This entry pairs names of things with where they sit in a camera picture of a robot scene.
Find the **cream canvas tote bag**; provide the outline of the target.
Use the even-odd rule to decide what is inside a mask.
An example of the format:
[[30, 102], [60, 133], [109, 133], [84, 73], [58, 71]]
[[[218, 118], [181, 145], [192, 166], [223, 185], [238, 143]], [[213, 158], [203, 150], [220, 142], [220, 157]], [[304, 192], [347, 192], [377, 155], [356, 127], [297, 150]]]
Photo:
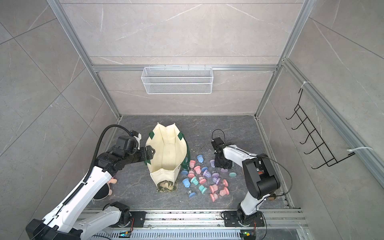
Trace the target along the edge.
[[146, 146], [155, 150], [153, 159], [145, 163], [157, 191], [175, 191], [180, 171], [190, 169], [191, 154], [185, 135], [175, 124], [164, 126], [158, 123], [149, 133]]

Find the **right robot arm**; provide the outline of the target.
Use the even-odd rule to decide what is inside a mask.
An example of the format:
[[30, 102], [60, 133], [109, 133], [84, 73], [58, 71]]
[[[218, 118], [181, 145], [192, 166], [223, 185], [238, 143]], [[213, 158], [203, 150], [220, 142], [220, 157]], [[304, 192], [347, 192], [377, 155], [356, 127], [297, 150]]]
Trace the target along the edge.
[[231, 169], [236, 164], [243, 169], [248, 192], [238, 204], [236, 211], [223, 211], [221, 217], [226, 227], [264, 227], [265, 217], [260, 206], [269, 197], [286, 196], [293, 188], [293, 179], [289, 189], [280, 195], [276, 190], [281, 187], [281, 181], [272, 163], [281, 168], [283, 165], [271, 159], [266, 154], [252, 154], [235, 144], [227, 144], [226, 139], [212, 137], [211, 144], [215, 153], [215, 167]]

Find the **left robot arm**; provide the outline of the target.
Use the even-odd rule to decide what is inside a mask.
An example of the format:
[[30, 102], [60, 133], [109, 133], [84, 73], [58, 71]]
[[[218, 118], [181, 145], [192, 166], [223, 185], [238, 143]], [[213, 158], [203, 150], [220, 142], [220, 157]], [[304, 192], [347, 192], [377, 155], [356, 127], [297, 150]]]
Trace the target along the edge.
[[[107, 152], [99, 153], [100, 145], [106, 132], [119, 128], [127, 133], [118, 139], [116, 145]], [[31, 240], [87, 240], [109, 226], [126, 226], [130, 222], [130, 208], [119, 202], [110, 204], [106, 210], [78, 221], [85, 207], [95, 198], [104, 186], [114, 181], [114, 176], [126, 165], [153, 159], [156, 151], [151, 146], [141, 147], [141, 134], [129, 131], [120, 125], [109, 125], [101, 133], [97, 142], [90, 167], [85, 177], [42, 220], [33, 219], [26, 233]]]

